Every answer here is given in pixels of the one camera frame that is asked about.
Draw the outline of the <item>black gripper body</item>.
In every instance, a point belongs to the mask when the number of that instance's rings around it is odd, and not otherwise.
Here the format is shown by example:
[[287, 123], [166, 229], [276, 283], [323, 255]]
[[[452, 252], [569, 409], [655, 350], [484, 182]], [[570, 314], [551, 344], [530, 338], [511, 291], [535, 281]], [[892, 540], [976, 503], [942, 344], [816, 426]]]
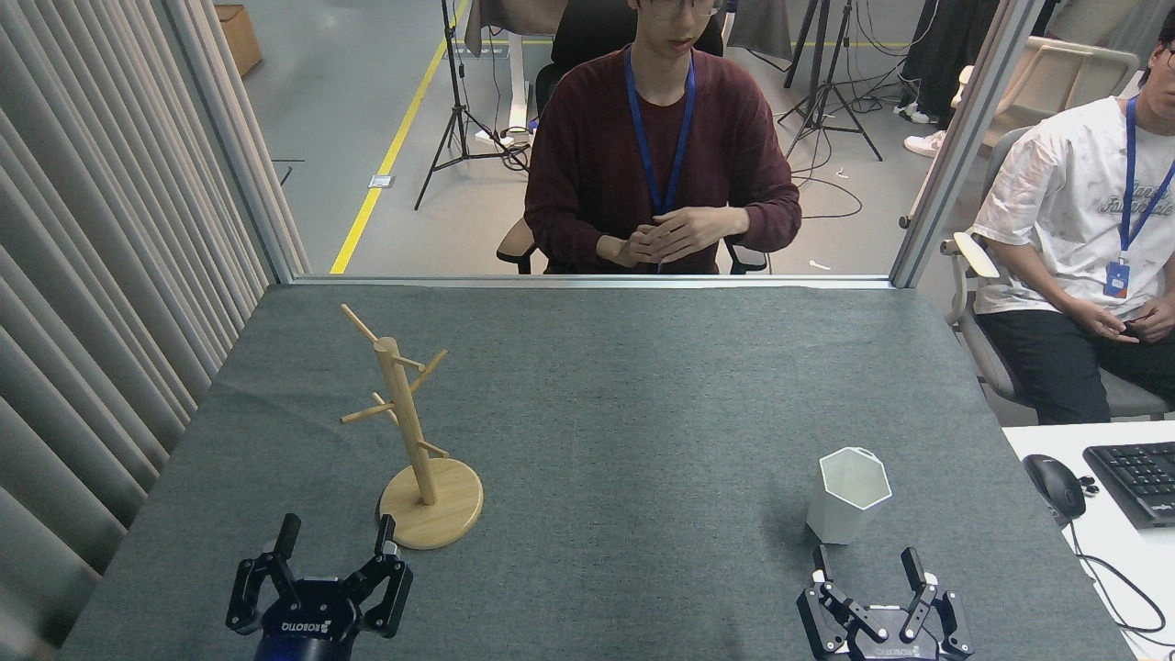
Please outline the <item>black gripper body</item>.
[[848, 626], [850, 660], [936, 660], [939, 645], [924, 619], [907, 611], [862, 611]]
[[256, 660], [349, 660], [364, 601], [358, 586], [352, 578], [276, 585], [278, 596], [262, 616]]

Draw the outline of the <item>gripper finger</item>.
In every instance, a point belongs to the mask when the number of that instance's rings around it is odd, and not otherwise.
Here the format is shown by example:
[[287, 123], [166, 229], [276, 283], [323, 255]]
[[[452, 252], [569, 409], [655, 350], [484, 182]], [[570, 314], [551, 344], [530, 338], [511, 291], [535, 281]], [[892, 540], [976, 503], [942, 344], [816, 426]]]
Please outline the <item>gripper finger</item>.
[[298, 527], [301, 527], [298, 515], [287, 513], [273, 549], [260, 553], [256, 559], [240, 561], [227, 611], [227, 627], [239, 635], [251, 634], [262, 627], [262, 614], [257, 606], [266, 578], [269, 578], [277, 591], [278, 601], [284, 599], [288, 602], [286, 611], [301, 608], [302, 599], [297, 594], [297, 582], [288, 565], [297, 545]]
[[936, 641], [934, 660], [968, 660], [974, 653], [974, 645], [964, 615], [962, 601], [956, 591], [944, 589], [936, 576], [924, 572], [922, 560], [919, 559], [915, 548], [905, 548], [900, 559], [911, 591], [914, 593], [906, 608], [907, 618], [900, 626], [900, 641], [904, 645], [914, 645], [918, 635], [924, 634], [924, 623], [929, 611], [935, 611], [944, 628], [944, 640]]
[[831, 575], [825, 545], [811, 552], [815, 569], [797, 598], [810, 648], [817, 657], [860, 657], [857, 636], [881, 645], [882, 627], [870, 609], [840, 591]]
[[[378, 634], [381, 638], [394, 638], [400, 628], [408, 591], [414, 575], [407, 561], [400, 559], [392, 537], [396, 522], [392, 515], [380, 515], [374, 555], [360, 569], [345, 578], [345, 598], [356, 612], [357, 630]], [[377, 605], [362, 611], [372, 591], [387, 581], [387, 593]]]

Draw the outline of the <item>person's right hand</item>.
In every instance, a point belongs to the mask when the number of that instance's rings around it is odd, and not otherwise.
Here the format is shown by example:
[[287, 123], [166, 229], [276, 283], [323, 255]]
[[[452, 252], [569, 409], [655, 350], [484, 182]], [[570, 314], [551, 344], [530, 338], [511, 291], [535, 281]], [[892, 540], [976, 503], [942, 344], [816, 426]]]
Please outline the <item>person's right hand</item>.
[[1112, 342], [1140, 342], [1136, 336], [1127, 333], [1124, 322], [1120, 321], [1114, 313], [1108, 312], [1103, 306], [1095, 304], [1095, 302], [1067, 297], [1063, 301], [1062, 308], [1063, 313], [1088, 333]]
[[600, 235], [596, 255], [600, 259], [631, 268], [639, 263], [657, 263], [660, 235], [652, 225], [638, 225], [627, 240]]

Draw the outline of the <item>person's left hand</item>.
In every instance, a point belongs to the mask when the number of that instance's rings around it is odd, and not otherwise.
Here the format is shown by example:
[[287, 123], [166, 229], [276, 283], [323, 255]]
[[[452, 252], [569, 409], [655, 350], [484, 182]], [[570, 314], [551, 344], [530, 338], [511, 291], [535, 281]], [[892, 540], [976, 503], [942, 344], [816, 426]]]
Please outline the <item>person's left hand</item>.
[[750, 214], [739, 207], [683, 207], [652, 221], [654, 225], [637, 242], [637, 254], [654, 264], [687, 258], [750, 229]]
[[1139, 309], [1137, 317], [1124, 323], [1122, 333], [1142, 343], [1157, 343], [1167, 338], [1174, 328], [1174, 297], [1171, 292], [1147, 301]]

